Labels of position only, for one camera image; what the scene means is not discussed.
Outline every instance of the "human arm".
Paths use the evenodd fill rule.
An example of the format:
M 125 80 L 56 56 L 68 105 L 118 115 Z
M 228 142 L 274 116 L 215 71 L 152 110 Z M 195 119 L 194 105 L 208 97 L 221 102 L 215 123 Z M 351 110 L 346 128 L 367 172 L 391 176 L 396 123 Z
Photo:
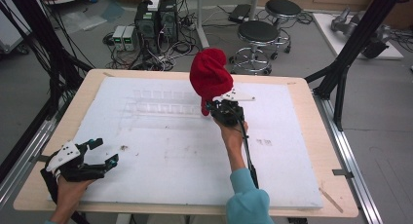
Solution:
M 69 221 L 73 212 L 77 209 L 80 199 L 85 193 L 88 186 L 94 180 L 81 182 L 68 182 L 63 176 L 60 176 L 58 182 L 57 205 L 55 212 L 52 214 L 49 222 L 45 224 L 65 224 Z
M 236 125 L 234 127 L 225 127 L 215 119 L 213 120 L 221 129 L 221 136 L 227 150 L 231 171 L 235 171 L 239 168 L 245 168 L 245 162 L 242 154 L 244 140 L 241 126 Z M 245 131 L 248 130 L 247 122 L 244 122 L 244 129 Z
M 245 167 L 242 146 L 244 143 L 241 126 L 225 127 L 214 119 L 221 129 L 228 159 L 231 165 L 231 184 L 234 196 L 226 204 L 226 216 L 228 224 L 263 223 L 274 224 L 269 216 L 270 198 L 261 189 L 257 189 L 248 168 Z M 248 130 L 247 122 L 244 122 L 245 132 Z

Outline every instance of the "red knit hat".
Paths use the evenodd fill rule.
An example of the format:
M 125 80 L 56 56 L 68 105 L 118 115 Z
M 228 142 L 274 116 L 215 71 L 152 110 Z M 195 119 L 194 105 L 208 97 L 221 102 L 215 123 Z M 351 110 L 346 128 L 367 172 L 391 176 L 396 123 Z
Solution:
M 212 101 L 233 88 L 233 79 L 225 69 L 227 58 L 221 50 L 208 48 L 197 53 L 192 61 L 189 80 L 201 97 L 201 112 L 207 116 L 207 101 Z

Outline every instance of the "black stool seat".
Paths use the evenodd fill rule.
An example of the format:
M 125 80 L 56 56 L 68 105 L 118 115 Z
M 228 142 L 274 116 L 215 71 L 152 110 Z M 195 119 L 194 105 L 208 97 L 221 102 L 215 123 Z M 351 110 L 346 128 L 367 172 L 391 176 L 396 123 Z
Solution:
M 246 21 L 238 27 L 241 39 L 249 42 L 271 43 L 277 40 L 279 32 L 265 21 Z
M 265 11 L 273 17 L 296 17 L 301 8 L 288 0 L 270 0 L 265 4 Z

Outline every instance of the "light blue sleeve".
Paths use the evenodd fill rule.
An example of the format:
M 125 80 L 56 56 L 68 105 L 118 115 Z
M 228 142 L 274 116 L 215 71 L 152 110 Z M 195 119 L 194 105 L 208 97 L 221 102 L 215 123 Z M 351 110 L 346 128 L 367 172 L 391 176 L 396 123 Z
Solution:
M 268 214 L 270 197 L 255 188 L 249 169 L 240 168 L 231 173 L 234 196 L 226 206 L 228 224 L 274 224 Z

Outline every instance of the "desk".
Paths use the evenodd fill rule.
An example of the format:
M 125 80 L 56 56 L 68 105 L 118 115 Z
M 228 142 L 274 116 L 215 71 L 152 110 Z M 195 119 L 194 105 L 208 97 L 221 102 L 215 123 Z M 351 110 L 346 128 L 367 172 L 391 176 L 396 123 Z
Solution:
M 84 83 L 73 98 L 61 119 L 43 155 L 51 155 L 67 139 L 76 134 L 83 117 L 94 100 L 100 83 L 105 77 L 134 77 L 145 79 L 188 80 L 189 73 L 152 72 L 96 69 L 89 72 Z M 327 131 L 315 105 L 310 89 L 304 79 L 264 76 L 234 75 L 235 82 L 280 84 L 288 86 L 294 109 L 310 160 L 316 175 L 324 207 L 321 209 L 270 209 L 272 216 L 319 216 L 355 217 L 358 209 L 353 194 L 344 176 L 333 175 L 332 170 L 341 168 Z M 37 163 L 25 181 L 14 207 L 18 210 L 54 210 L 55 204 L 48 201 L 48 191 L 39 170 L 44 166 Z M 222 215 L 224 206 L 213 205 L 142 205 L 83 203 L 80 211 L 118 212 L 118 213 L 171 213 Z

